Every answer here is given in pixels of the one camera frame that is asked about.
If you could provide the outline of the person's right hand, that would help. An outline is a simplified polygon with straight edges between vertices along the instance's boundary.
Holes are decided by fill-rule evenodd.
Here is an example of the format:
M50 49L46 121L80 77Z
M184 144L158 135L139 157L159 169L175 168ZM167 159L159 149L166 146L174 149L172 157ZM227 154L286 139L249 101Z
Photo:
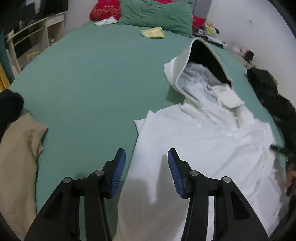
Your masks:
M285 183L285 186L288 188L290 185L292 185L293 179L295 178L296 173L295 173L295 163L291 163L287 167L287 180Z

